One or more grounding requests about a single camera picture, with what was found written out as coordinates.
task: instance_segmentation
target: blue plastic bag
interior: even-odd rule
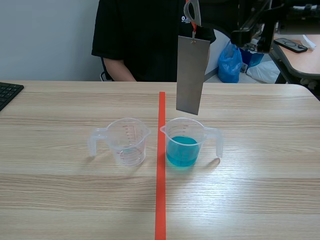
[[[227,46],[220,54],[218,66],[218,77],[221,82],[232,84],[238,83],[242,66],[240,49],[229,41]]]

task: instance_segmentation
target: gray metal plate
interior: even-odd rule
[[[210,41],[178,37],[176,109],[198,115]]]

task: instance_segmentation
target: chair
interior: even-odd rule
[[[107,68],[106,68],[106,65],[105,65],[105,62],[104,62],[104,58],[101,57],[101,62],[102,62],[102,66],[103,66],[103,72],[100,74],[100,79],[102,82],[106,82],[106,81],[114,81],[112,79],[112,77],[109,75],[108,71],[107,71]]]

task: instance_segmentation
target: keyboard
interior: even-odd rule
[[[0,82],[0,111],[4,109],[22,89],[24,89],[22,85]]]

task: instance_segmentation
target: red tape line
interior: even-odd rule
[[[166,93],[159,93],[158,149],[155,191],[155,240],[166,240],[166,136],[160,128],[166,124]]]

